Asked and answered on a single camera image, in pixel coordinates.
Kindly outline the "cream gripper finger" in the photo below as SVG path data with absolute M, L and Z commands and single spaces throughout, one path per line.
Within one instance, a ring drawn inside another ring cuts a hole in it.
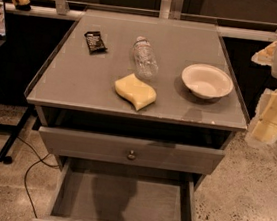
M 263 148 L 277 141 L 277 89 L 266 88 L 261 94 L 245 141 L 253 148 Z
M 254 53 L 251 58 L 251 61 L 258 65 L 271 66 L 273 61 L 273 53 L 275 51 L 276 45 L 277 41 L 273 41 L 270 45 Z

